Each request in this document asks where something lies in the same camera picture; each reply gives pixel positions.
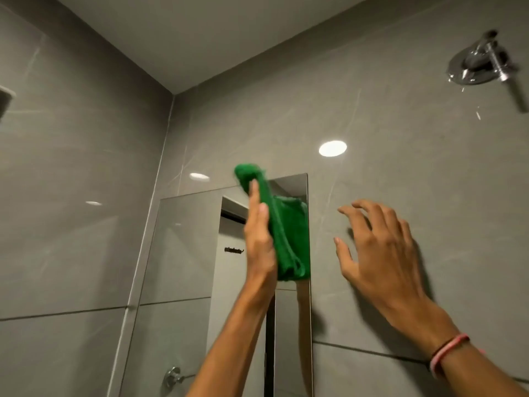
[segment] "rectangular wall mirror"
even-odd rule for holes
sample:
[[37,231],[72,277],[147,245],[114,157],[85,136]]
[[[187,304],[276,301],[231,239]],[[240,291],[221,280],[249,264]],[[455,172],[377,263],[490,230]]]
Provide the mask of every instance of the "rectangular wall mirror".
[[[307,203],[306,174],[269,187]],[[186,395],[244,283],[247,216],[240,187],[160,202],[122,397]],[[312,397],[312,378],[310,282],[279,282],[243,396]]]

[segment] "dark grout line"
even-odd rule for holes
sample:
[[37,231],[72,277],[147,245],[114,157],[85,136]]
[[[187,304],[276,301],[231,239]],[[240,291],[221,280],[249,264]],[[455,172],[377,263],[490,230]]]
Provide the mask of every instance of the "dark grout line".
[[[419,364],[419,365],[423,365],[423,366],[427,365],[427,363],[428,363],[425,360],[422,361],[422,360],[416,360],[414,358],[401,357],[399,355],[392,355],[392,354],[385,354],[385,353],[376,353],[375,351],[364,350],[364,349],[355,348],[355,347],[340,346],[338,344],[333,344],[333,343],[324,342],[324,341],[314,341],[313,340],[312,344],[321,344],[322,346],[336,347],[336,348],[341,348],[341,349],[345,349],[345,350],[355,351],[357,353],[364,353],[364,354],[369,354],[369,355],[376,355],[376,356],[379,356],[379,357],[392,358],[394,360],[412,362],[414,364]],[[512,380],[515,380],[518,383],[529,384],[529,380],[528,379],[523,379],[521,377],[514,377],[514,376],[511,376],[511,378],[512,378]]]
[[173,301],[161,301],[161,302],[147,302],[145,304],[140,304],[140,306],[141,307],[146,307],[148,305],[170,304],[171,302],[207,300],[208,298],[211,298],[211,297],[198,297],[198,298],[188,298],[188,299],[185,299],[185,300],[173,300]]
[[95,309],[83,309],[80,311],[70,311],[70,312],[56,312],[56,313],[43,313],[40,315],[28,315],[28,316],[13,316],[11,318],[0,318],[0,322],[6,322],[8,320],[20,320],[20,319],[33,319],[33,318],[46,318],[48,316],[62,316],[62,315],[71,315],[74,313],[85,313],[85,312],[99,312],[99,311],[109,311],[111,309],[125,309],[127,306],[122,307],[109,307],[109,308],[95,308]]

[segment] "pink bracelet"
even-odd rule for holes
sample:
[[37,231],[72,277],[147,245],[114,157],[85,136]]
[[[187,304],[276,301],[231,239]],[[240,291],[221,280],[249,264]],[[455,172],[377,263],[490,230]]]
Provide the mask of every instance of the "pink bracelet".
[[443,344],[434,354],[432,355],[432,359],[430,360],[430,373],[432,376],[437,379],[437,374],[435,373],[437,366],[440,364],[441,360],[448,354],[450,351],[452,351],[455,347],[459,346],[459,344],[470,341],[470,337],[468,337],[467,334],[460,334],[458,336],[455,336],[450,341],[447,341],[445,344]]

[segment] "green microfiber towel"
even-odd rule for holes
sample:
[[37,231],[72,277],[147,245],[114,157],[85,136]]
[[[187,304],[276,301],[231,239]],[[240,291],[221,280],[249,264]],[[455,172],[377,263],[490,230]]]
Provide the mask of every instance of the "green microfiber towel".
[[268,205],[268,230],[274,239],[279,281],[302,280],[311,276],[307,205],[298,198],[272,195],[265,173],[259,166],[239,164],[235,177],[248,194],[250,182],[259,183],[261,202]]

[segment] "white ceiling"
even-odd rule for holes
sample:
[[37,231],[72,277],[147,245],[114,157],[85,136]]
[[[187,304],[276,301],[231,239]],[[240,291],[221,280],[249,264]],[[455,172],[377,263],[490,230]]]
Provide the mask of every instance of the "white ceiling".
[[59,0],[180,93],[363,0]]

